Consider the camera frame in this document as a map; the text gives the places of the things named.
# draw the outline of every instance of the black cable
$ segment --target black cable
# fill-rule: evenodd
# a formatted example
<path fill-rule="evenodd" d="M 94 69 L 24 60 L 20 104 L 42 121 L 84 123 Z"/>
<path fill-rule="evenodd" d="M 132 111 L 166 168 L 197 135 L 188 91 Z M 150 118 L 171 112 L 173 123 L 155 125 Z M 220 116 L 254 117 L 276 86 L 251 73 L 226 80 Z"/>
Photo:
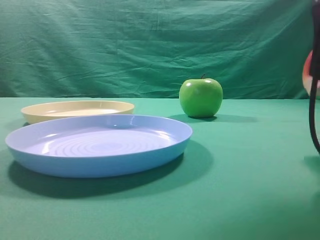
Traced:
<path fill-rule="evenodd" d="M 317 85 L 318 80 L 316 78 L 312 79 L 311 91 L 310 91 L 310 103 L 309 103 L 309 128 L 313 144 L 320 154 L 320 143 L 317 137 L 316 126 L 315 126 L 315 108 L 316 108 L 316 98 L 317 98 Z"/>

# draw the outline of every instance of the yellow plate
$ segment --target yellow plate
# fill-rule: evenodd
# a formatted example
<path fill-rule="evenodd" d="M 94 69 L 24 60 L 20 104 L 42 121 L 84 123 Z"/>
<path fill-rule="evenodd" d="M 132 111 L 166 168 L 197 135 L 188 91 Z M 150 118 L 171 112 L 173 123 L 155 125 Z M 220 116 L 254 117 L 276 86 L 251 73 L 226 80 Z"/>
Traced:
<path fill-rule="evenodd" d="M 27 106 L 21 109 L 29 124 L 68 117 L 133 114 L 135 105 L 122 101 L 61 101 Z"/>

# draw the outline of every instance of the blue plate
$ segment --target blue plate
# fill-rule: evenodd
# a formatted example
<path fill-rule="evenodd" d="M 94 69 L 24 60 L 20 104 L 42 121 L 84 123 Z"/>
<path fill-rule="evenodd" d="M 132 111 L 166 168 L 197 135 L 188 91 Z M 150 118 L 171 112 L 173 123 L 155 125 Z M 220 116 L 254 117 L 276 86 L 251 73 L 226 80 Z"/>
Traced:
<path fill-rule="evenodd" d="M 111 114 L 70 117 L 19 128 L 5 142 L 32 171 L 67 178 L 138 173 L 174 160 L 193 131 L 157 116 Z"/>

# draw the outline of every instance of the table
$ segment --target table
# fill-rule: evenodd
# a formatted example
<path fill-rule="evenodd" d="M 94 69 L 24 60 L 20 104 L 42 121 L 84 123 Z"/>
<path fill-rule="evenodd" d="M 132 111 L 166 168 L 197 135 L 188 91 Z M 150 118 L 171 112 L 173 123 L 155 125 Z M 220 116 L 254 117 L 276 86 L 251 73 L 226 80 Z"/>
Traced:
<path fill-rule="evenodd" d="M 20 109 L 66 100 L 0 98 L 0 240 L 320 239 L 308 100 L 225 99 L 216 118 L 199 120 L 178 99 L 116 99 L 135 104 L 135 114 L 189 124 L 184 156 L 102 179 L 45 176 L 15 163 L 4 139 L 24 125 Z"/>

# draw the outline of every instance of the green apple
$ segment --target green apple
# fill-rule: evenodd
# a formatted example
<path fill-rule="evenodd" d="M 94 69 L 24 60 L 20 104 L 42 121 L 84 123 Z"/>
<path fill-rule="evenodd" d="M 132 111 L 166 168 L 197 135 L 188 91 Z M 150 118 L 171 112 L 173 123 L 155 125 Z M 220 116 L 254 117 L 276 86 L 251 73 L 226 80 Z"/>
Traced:
<path fill-rule="evenodd" d="M 179 91 L 182 110 L 191 118 L 211 118 L 220 109 L 224 94 L 212 78 L 186 80 Z"/>

